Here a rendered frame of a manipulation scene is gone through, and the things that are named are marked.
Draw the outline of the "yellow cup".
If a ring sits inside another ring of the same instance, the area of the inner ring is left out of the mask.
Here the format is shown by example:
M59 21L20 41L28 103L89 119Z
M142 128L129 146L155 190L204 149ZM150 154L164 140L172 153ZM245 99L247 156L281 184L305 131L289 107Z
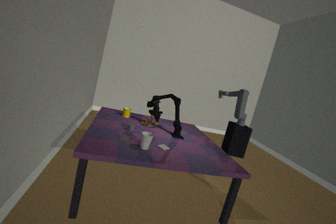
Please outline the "yellow cup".
M130 108L123 108L122 116L125 118L129 118L131 109Z

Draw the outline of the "white paper cup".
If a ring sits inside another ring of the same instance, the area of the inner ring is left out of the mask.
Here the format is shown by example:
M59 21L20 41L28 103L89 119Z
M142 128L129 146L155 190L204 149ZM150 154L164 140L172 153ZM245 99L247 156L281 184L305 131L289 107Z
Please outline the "white paper cup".
M141 134L141 146L142 150L148 150L150 143L153 139L153 134L150 132L142 132Z

